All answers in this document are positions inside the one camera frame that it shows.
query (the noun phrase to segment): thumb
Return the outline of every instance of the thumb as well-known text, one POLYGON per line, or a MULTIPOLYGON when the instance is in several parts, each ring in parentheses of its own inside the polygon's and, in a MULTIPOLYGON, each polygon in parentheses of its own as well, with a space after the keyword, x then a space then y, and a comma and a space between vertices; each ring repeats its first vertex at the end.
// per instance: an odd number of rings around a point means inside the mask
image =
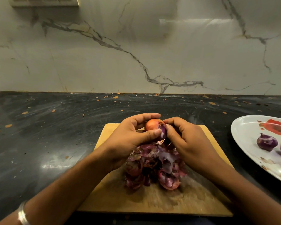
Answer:
POLYGON ((169 124, 166 124, 165 128, 167 129, 167 137, 174 144, 174 146, 176 148, 182 147, 182 145, 183 145, 183 143, 185 143, 185 141, 180 137, 180 135, 177 133, 177 131, 174 129, 174 127, 169 124))
POLYGON ((146 132, 139 133, 139 142, 138 144, 142 144, 148 141, 152 141, 161 135, 161 129, 149 130, 146 132))

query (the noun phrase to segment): black granite countertop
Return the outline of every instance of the black granite countertop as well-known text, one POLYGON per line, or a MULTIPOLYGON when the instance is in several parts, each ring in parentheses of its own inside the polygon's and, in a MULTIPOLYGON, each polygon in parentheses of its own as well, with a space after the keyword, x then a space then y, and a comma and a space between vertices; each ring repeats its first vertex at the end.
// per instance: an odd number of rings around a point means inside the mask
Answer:
MULTIPOLYGON (((206 125, 235 169, 281 204, 281 182, 247 157, 230 133, 231 123, 240 116, 281 118, 281 96, 0 92, 0 220, 92 152, 106 123, 150 112, 206 125)), ((74 213, 68 224, 82 216, 89 213, 74 213)), ((115 214, 93 216, 105 218, 105 224, 115 223, 114 219, 127 224, 121 219, 128 219, 115 214)), ((216 218, 174 215, 131 218, 134 224, 193 219, 217 223, 216 218)))

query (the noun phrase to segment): white oval plate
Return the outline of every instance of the white oval plate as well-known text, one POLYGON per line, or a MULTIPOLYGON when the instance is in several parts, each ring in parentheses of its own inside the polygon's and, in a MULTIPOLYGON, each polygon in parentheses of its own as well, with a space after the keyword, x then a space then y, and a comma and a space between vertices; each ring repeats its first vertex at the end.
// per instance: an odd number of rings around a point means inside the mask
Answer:
POLYGON ((231 124, 231 133, 248 157, 281 181, 281 118, 262 115, 242 116, 231 124), (256 141, 260 133, 276 138, 278 146, 270 152, 259 148, 256 141))

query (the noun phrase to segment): silver bangle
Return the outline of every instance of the silver bangle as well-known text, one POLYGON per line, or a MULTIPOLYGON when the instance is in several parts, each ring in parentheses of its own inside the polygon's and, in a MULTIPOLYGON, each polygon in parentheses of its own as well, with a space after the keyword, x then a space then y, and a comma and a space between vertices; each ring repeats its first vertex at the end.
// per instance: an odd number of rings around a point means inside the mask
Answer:
POLYGON ((26 219, 26 214, 24 212, 24 206, 27 201, 23 201, 18 209, 18 220, 22 223, 22 225, 30 225, 30 223, 26 219))

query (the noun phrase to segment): wooden cutting board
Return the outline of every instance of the wooden cutting board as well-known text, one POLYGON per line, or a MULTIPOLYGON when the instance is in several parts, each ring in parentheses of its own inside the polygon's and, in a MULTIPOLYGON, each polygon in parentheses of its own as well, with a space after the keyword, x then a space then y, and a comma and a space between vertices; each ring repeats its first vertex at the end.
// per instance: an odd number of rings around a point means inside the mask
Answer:
MULTIPOLYGON (((97 149, 119 124, 106 124, 98 139, 97 149)), ((221 158, 227 156, 204 125, 200 127, 221 158)), ((124 166, 109 173, 78 208, 78 211, 113 213, 175 213, 202 216, 232 216, 233 207, 228 198, 206 178, 188 168, 188 175, 174 191, 165 190, 159 184, 142 186, 137 191, 125 188, 124 166)))

